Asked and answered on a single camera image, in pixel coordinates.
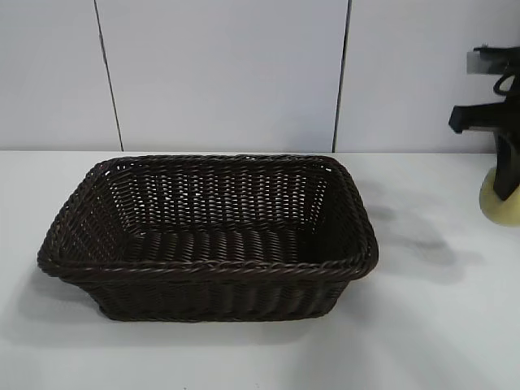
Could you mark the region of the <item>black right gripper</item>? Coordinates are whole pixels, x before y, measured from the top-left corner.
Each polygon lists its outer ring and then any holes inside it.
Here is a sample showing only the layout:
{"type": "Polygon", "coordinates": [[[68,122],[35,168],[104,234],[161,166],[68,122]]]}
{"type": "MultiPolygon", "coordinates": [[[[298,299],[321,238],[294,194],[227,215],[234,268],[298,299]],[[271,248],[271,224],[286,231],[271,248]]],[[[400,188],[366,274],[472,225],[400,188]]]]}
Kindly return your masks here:
{"type": "Polygon", "coordinates": [[[480,46],[466,56],[466,72],[498,75],[493,93],[503,102],[473,106],[454,106],[448,125],[455,133],[472,128],[502,128],[494,134],[496,173],[493,190],[506,201],[519,186],[519,47],[480,46]]]}

